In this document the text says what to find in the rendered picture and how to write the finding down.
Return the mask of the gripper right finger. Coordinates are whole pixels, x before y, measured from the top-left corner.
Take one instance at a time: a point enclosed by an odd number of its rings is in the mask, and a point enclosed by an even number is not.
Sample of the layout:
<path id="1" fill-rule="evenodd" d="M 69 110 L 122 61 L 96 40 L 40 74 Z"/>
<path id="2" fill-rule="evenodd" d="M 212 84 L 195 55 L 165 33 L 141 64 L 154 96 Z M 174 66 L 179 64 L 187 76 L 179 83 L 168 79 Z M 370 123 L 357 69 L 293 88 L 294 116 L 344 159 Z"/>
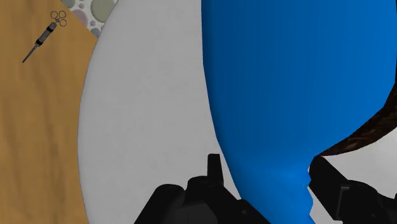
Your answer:
<path id="1" fill-rule="evenodd" d="M 333 220 L 397 224 L 397 195 L 392 199 L 366 183 L 345 178 L 324 157 L 313 158 L 309 175 L 309 188 Z"/>

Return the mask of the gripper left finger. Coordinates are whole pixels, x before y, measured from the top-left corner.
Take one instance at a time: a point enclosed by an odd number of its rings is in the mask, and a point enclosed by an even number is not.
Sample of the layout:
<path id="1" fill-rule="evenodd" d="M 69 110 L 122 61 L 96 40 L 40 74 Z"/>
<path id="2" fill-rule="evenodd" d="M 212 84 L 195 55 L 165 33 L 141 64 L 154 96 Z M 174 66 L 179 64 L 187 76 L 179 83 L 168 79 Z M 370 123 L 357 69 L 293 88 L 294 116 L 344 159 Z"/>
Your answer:
<path id="1" fill-rule="evenodd" d="M 158 186 L 134 224 L 242 224 L 245 212 L 224 187 L 219 154 L 207 156 L 207 174 L 187 187 Z"/>

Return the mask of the dark brown round object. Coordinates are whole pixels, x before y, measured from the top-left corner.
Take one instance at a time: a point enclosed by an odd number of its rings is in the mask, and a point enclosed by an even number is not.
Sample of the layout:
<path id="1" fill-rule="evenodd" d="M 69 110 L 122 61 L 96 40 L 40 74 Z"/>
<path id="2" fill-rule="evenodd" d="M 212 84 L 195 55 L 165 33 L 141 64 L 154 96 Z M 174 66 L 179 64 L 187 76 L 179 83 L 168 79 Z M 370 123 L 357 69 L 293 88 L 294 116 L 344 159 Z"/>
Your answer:
<path id="1" fill-rule="evenodd" d="M 334 146 L 324 150 L 320 156 L 332 156 L 358 150 L 368 146 L 397 127 L 397 85 L 395 85 L 384 106 L 357 131 Z"/>

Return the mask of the white round plate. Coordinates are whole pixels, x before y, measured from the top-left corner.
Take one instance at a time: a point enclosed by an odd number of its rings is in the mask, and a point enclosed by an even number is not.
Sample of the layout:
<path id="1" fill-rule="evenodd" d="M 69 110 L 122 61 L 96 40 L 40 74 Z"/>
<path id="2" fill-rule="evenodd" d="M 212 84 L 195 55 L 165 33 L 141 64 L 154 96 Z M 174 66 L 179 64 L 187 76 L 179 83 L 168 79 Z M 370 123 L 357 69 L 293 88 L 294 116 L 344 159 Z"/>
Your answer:
<path id="1" fill-rule="evenodd" d="M 84 82 L 78 165 L 89 224 L 134 224 L 154 189 L 220 153 L 205 81 L 202 0 L 118 0 Z M 314 224 L 333 221 L 312 198 Z"/>

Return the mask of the blue vase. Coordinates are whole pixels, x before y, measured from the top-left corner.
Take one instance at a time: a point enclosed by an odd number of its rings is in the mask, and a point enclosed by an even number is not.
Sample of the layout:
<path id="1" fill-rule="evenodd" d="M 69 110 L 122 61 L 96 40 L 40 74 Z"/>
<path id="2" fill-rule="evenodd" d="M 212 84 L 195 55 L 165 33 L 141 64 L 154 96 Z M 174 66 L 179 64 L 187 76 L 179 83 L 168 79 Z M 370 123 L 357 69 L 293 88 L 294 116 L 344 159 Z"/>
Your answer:
<path id="1" fill-rule="evenodd" d="M 314 224 L 308 168 L 385 105 L 396 0 L 202 0 L 216 137 L 240 196 L 270 224 Z"/>

